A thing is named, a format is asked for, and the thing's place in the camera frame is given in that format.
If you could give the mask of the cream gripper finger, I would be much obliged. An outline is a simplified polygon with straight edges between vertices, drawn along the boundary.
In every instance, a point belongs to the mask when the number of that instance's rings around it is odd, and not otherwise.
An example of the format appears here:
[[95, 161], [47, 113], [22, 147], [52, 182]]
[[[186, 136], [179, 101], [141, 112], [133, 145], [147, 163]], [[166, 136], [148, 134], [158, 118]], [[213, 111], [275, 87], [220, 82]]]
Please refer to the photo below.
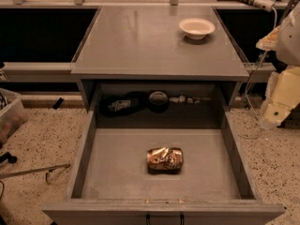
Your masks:
[[267, 36], [261, 38], [256, 47], [263, 51], [275, 51], [278, 45], [279, 27], [274, 28]]

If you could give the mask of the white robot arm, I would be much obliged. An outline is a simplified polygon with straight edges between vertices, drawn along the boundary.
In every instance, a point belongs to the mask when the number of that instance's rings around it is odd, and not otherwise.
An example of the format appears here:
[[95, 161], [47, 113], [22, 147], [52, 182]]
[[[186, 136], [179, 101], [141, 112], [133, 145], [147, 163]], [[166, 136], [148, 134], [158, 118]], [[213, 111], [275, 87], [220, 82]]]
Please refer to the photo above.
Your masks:
[[271, 74], [266, 99], [262, 103], [260, 126], [275, 128], [300, 103], [300, 4], [278, 27], [261, 38], [256, 47], [263, 51], [275, 51], [277, 60], [287, 65], [282, 72]]

